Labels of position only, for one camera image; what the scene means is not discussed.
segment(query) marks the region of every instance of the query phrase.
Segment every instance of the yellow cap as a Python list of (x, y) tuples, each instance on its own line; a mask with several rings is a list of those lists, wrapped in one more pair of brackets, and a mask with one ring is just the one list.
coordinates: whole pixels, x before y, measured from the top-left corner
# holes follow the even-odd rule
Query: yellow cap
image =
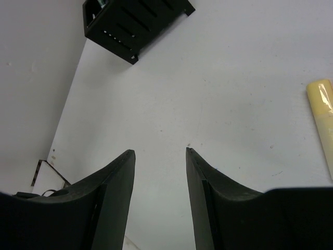
[(323, 79), (306, 86), (314, 116), (333, 112), (333, 89), (329, 80)]

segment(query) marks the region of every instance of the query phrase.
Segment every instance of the white table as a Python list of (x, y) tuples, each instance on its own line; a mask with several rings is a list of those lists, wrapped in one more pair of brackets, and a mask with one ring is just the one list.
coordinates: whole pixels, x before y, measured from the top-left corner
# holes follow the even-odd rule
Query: white table
[(134, 66), (86, 42), (49, 155), (75, 182), (135, 150), (141, 250), (195, 249), (187, 145), (258, 191), (332, 186), (305, 92), (333, 79), (332, 0), (191, 2)]

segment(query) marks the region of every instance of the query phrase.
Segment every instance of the wall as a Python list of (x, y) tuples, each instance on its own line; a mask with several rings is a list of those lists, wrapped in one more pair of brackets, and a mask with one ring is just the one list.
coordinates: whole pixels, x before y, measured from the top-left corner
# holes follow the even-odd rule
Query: wall
[(31, 191), (47, 157), (85, 42), (83, 2), (1, 3), (1, 191)]

